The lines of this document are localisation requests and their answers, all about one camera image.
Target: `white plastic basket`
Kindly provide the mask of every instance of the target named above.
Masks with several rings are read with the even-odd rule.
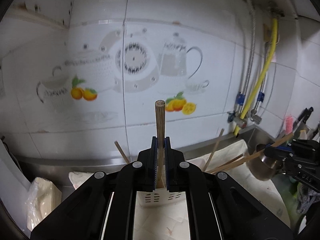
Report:
[[[137,192],[140,206],[156,207],[177,203],[186,199],[184,192],[169,192],[166,188],[157,188],[153,192]]]

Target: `silver screw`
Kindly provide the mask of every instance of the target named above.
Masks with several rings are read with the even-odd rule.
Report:
[[[95,174],[94,174],[94,177],[96,179],[102,179],[104,177],[104,173],[102,171],[97,171]]]
[[[142,162],[134,162],[134,163],[132,163],[132,166],[134,168],[140,168],[142,166]]]
[[[219,179],[226,179],[228,175],[225,172],[219,172],[218,173],[218,178]]]
[[[182,168],[187,168],[187,167],[190,166],[190,164],[187,163],[187,162],[180,162],[179,166],[182,167]]]

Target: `pink object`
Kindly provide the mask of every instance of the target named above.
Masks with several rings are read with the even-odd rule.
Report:
[[[293,116],[289,115],[285,117],[284,119],[284,125],[285,125],[285,134],[289,134],[293,130]]]

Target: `pink brush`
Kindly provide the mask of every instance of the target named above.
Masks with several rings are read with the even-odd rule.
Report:
[[[285,117],[284,119],[284,125],[285,125],[285,134],[289,134],[293,130],[293,116],[289,115]]]

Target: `yellow hose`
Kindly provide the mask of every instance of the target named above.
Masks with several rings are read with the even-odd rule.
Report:
[[[250,110],[250,106],[252,101],[254,100],[261,84],[262,81],[264,79],[264,77],[266,76],[266,73],[269,69],[273,54],[276,51],[276,43],[277,43],[277,39],[278,39],[278,20],[276,18],[272,19],[272,35],[271,35],[271,48],[270,48],[270,52],[268,54],[267,60],[264,63],[263,69],[261,71],[261,74],[257,80],[257,83],[253,89],[253,91],[251,92],[249,98],[246,100],[245,104],[244,104],[244,108],[240,114],[240,119],[244,119],[245,115],[247,114],[247,112]],[[240,127],[236,126],[233,134],[237,135],[239,133]]]

